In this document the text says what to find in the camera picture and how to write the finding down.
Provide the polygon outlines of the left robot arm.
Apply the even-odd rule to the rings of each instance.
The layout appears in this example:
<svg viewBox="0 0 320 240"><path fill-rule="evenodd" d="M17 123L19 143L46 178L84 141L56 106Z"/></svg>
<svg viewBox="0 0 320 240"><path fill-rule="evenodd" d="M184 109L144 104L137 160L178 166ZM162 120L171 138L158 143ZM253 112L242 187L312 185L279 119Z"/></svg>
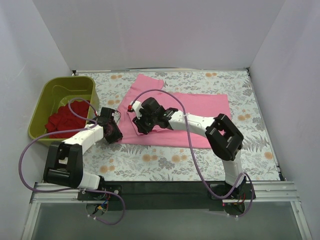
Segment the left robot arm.
<svg viewBox="0 0 320 240"><path fill-rule="evenodd" d="M102 177L84 171L83 154L96 142L104 139L114 144L123 138L115 121L117 110L103 107L97 122L87 124L86 130L76 133L62 142L54 141L49 146L44 167L43 180L46 183L69 188L88 189L95 200L106 196L106 187L101 184Z"/></svg>

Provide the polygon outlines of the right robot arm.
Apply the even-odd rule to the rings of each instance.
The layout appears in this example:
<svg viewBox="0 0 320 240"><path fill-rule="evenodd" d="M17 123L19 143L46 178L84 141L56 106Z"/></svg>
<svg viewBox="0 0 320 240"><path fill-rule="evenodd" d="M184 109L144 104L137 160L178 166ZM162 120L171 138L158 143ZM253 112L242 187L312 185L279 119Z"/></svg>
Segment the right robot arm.
<svg viewBox="0 0 320 240"><path fill-rule="evenodd" d="M149 134L155 126L173 131L186 131L205 137L213 153L222 160L227 195L237 199L245 192L246 176L241 163L244 136L230 118L220 113L217 117L204 117L185 113L177 108L165 109L153 97L143 102L133 101L128 112L135 113L133 123L139 133Z"/></svg>

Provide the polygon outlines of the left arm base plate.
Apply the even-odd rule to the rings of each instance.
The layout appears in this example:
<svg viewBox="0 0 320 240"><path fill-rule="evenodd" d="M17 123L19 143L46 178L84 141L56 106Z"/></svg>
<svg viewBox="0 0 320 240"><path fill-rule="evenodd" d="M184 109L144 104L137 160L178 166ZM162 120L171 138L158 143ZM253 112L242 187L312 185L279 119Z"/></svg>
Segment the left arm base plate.
<svg viewBox="0 0 320 240"><path fill-rule="evenodd" d="M121 195L122 186L119 184L109 184L103 186L102 192L91 192L87 190L81 190L77 195L78 201L104 201L110 198L112 201L117 201L118 198L115 195Z"/></svg>

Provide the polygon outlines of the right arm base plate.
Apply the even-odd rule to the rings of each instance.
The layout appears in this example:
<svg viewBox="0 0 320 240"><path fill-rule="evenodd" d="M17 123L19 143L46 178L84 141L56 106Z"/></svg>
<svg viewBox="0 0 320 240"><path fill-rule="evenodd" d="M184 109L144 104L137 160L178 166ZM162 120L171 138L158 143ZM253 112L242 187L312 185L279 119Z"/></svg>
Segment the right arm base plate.
<svg viewBox="0 0 320 240"><path fill-rule="evenodd" d="M210 184L210 190L214 192L218 196L227 195L227 193L231 190L230 186L227 186L224 183L219 182L218 184ZM256 199L256 194L253 193L251 185L249 183L245 183L243 186L236 187L232 193L226 197L227 200L250 200L253 196L253 199Z"/></svg>

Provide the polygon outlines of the pink t-shirt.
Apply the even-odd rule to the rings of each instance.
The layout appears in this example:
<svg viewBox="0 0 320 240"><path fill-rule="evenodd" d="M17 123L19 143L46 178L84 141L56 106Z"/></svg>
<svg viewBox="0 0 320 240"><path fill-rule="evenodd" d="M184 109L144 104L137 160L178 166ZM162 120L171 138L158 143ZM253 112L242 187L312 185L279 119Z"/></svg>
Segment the pink t-shirt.
<svg viewBox="0 0 320 240"><path fill-rule="evenodd" d="M219 114L231 116L228 97L225 94L192 94L174 92L163 93L164 81L139 74L118 106L121 113L119 129L123 135L120 143L131 145L160 146L196 149L210 149L210 143L204 133L196 134L196 127L210 126ZM128 112L132 103L154 98L165 109L175 108L181 111L179 117L183 123L177 129L170 130L155 126L148 134L139 133L133 119L134 112Z"/></svg>

